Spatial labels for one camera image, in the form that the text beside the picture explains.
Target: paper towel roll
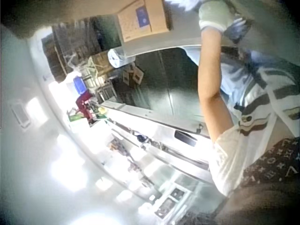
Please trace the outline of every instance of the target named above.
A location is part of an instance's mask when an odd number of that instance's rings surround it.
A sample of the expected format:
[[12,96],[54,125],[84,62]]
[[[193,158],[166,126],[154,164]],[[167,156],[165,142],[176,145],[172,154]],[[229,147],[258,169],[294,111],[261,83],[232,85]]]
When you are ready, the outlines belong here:
[[135,61],[135,56],[128,58],[125,57],[122,47],[117,47],[109,50],[107,56],[110,64],[115,68],[122,67],[128,63]]

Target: boxes on shelf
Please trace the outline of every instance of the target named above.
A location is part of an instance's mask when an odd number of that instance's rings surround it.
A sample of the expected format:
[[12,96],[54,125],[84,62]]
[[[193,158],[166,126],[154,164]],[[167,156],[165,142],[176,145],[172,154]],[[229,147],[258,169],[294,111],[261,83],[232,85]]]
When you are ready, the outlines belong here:
[[95,73],[95,77],[102,76],[114,70],[114,67],[110,64],[107,56],[108,51],[100,52],[96,55],[92,55],[88,61],[88,67],[90,73]]
[[162,0],[137,0],[118,13],[124,42],[167,32]]

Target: blue container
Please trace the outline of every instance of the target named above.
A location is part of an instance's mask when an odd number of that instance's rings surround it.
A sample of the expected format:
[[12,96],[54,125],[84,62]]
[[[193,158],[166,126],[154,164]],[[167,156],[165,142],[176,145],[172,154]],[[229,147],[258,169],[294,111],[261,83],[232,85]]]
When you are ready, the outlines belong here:
[[78,94],[81,95],[87,90],[81,77],[78,77],[78,76],[75,77],[73,79],[73,82],[74,82],[74,85],[75,85],[75,88],[76,88],[76,91],[78,92]]

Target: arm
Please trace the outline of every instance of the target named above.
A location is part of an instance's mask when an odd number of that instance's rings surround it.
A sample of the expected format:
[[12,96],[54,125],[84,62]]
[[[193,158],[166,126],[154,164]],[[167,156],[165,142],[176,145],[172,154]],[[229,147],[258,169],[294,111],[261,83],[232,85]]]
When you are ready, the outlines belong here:
[[202,31],[202,50],[198,69],[198,94],[204,119],[213,143],[233,127],[230,113],[221,98],[221,34],[206,28]]

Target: white glove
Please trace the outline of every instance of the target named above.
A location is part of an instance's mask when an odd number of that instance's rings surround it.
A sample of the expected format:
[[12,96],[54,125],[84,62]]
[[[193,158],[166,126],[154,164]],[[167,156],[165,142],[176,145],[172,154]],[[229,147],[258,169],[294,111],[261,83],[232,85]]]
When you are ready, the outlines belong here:
[[221,0],[205,2],[199,9],[199,25],[203,30],[205,27],[213,27],[223,33],[234,21],[234,14],[227,4]]

